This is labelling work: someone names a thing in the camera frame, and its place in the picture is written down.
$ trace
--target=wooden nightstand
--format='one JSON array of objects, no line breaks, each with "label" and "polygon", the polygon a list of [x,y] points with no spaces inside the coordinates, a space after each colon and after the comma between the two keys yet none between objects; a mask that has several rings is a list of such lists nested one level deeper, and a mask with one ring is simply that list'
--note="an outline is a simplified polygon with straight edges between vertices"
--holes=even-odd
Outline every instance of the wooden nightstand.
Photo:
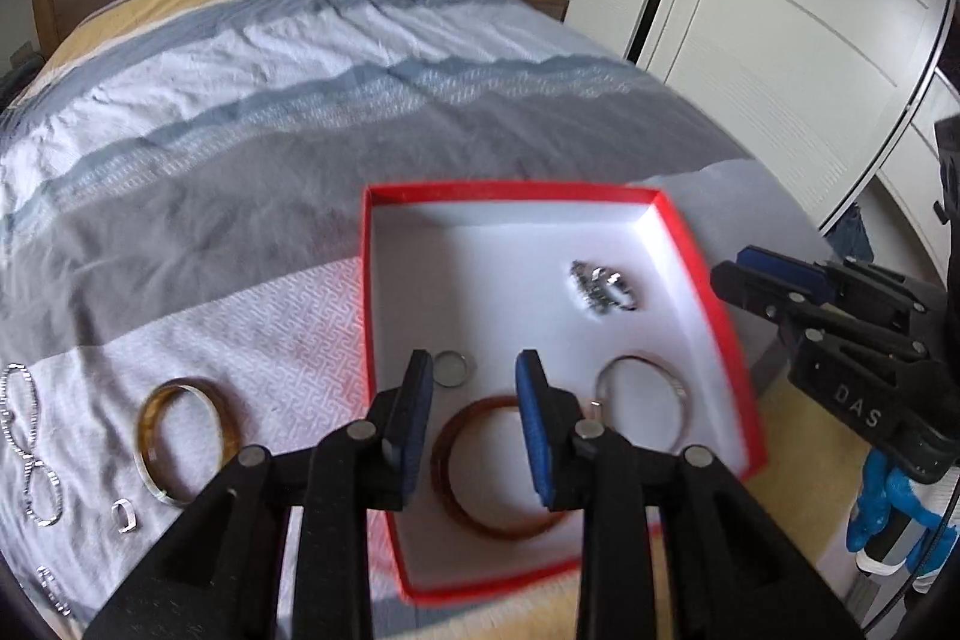
[{"label": "wooden nightstand", "polygon": [[529,4],[547,17],[559,20],[561,23],[566,19],[566,9],[570,6],[570,0],[521,0]]}]

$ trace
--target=gloved hand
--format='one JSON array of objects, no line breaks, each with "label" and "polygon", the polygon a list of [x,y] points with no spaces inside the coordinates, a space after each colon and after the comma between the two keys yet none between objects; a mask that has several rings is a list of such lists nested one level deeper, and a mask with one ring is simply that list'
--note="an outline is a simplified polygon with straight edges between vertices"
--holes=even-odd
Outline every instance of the gloved hand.
[{"label": "gloved hand", "polygon": [[[907,569],[914,572],[920,563],[923,549],[930,537],[933,537],[934,530],[940,525],[958,479],[960,479],[960,469],[952,467],[939,482],[923,485],[910,480],[898,468],[891,467],[886,456],[880,451],[870,451],[866,461],[863,462],[863,485],[860,496],[857,497],[847,525],[847,550],[858,552],[858,565],[864,568],[864,562],[861,560],[864,557],[862,554],[864,546],[871,537],[886,527],[890,520],[891,509],[897,509],[926,527],[923,537],[914,545],[904,562],[899,562],[894,567],[896,571],[905,563]],[[928,563],[914,581],[913,587],[920,593],[926,593],[940,574],[957,541],[958,524],[960,524],[960,504],[954,509],[947,530],[934,548]],[[891,574],[887,567],[870,569]]]}]

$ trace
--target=brown bangle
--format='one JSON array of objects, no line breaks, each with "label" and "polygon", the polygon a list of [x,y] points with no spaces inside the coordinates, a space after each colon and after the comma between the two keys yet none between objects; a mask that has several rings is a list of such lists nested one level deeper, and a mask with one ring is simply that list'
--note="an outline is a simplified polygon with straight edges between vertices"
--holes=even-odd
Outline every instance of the brown bangle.
[{"label": "brown bangle", "polygon": [[509,410],[509,408],[519,409],[517,397],[510,395],[488,396],[486,399],[479,399],[467,405],[453,418],[450,418],[443,425],[443,429],[440,430],[440,434],[437,435],[437,440],[433,444],[433,452],[430,455],[430,482],[433,485],[434,493],[440,499],[440,504],[443,505],[446,514],[454,522],[483,535],[483,537],[517,542],[529,540],[551,530],[568,516],[568,511],[551,512],[539,521],[533,521],[519,527],[491,527],[482,521],[478,521],[464,509],[464,506],[460,504],[453,493],[453,486],[450,485],[450,453],[453,453],[453,446],[456,444],[457,437],[478,418],[486,417],[495,410]]},{"label": "brown bangle", "polygon": [[186,507],[191,500],[176,498],[160,486],[152,475],[152,468],[157,461],[157,425],[160,424],[160,416],[176,396],[184,391],[189,391],[203,401],[218,423],[222,447],[220,467],[223,468],[240,450],[240,434],[236,421],[230,414],[227,401],[212,384],[193,378],[176,378],[157,386],[140,408],[140,415],[136,420],[136,451],[133,456],[137,472],[150,493],[163,504],[174,507]]}]

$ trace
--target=silver chain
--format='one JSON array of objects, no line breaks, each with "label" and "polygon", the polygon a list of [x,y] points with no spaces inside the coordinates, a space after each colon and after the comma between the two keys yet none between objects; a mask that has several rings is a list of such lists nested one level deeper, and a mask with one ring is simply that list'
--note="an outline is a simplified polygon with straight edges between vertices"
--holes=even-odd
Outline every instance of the silver chain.
[{"label": "silver chain", "polygon": [[[10,428],[13,413],[11,413],[10,410],[10,399],[8,398],[7,387],[10,376],[14,372],[19,373],[24,383],[27,384],[28,391],[30,391],[30,434],[27,435],[26,448],[20,446],[13,437],[13,431]],[[0,375],[0,429],[3,429],[3,437],[6,439],[7,444],[13,448],[13,452],[23,459],[22,493],[24,514],[31,521],[40,525],[40,527],[51,527],[51,525],[56,524],[56,522],[61,519],[61,515],[64,514],[64,490],[61,489],[59,476],[56,475],[56,472],[34,455],[34,451],[37,448],[38,421],[40,421],[40,405],[37,404],[37,383],[34,380],[34,376],[30,374],[30,370],[22,365],[22,363],[12,363],[8,365],[3,371],[3,374]],[[34,511],[34,497],[31,493],[31,486],[32,477],[34,477],[34,472],[37,469],[47,477],[54,491],[54,514],[50,518],[42,518]]]}]

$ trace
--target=striped bedspread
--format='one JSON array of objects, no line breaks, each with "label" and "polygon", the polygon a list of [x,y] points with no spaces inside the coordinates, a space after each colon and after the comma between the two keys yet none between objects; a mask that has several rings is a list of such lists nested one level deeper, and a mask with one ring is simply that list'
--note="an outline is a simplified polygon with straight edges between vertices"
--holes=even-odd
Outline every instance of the striped bedspread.
[{"label": "striped bedspread", "polygon": [[[0,443],[0,551],[28,590],[49,567],[80,622],[178,514],[134,467],[155,386],[214,381],[243,442],[275,453],[362,413],[368,183],[643,181],[670,191],[707,261],[749,242],[827,255],[703,114],[517,0],[121,0],[0,127],[0,360],[37,379],[37,456],[64,490],[62,519],[37,527]],[[734,323],[756,365],[772,330]],[[11,397],[25,441],[16,380]],[[176,484],[201,487],[218,458],[203,410],[175,405],[162,434]],[[140,523],[122,537],[120,498]],[[376,521],[376,598],[393,571]]]}]

